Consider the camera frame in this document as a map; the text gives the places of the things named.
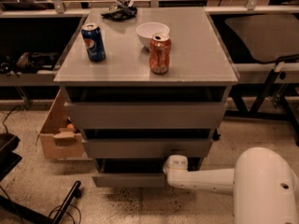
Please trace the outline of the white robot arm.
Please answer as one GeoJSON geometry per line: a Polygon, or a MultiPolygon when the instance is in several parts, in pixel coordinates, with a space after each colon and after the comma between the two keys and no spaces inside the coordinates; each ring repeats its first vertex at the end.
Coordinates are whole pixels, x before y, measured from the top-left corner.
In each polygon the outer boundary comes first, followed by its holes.
{"type": "Polygon", "coordinates": [[[172,155],[164,163],[167,183],[233,197],[234,224],[299,224],[298,176],[275,151],[253,147],[229,169],[190,171],[188,159],[172,155]]]}

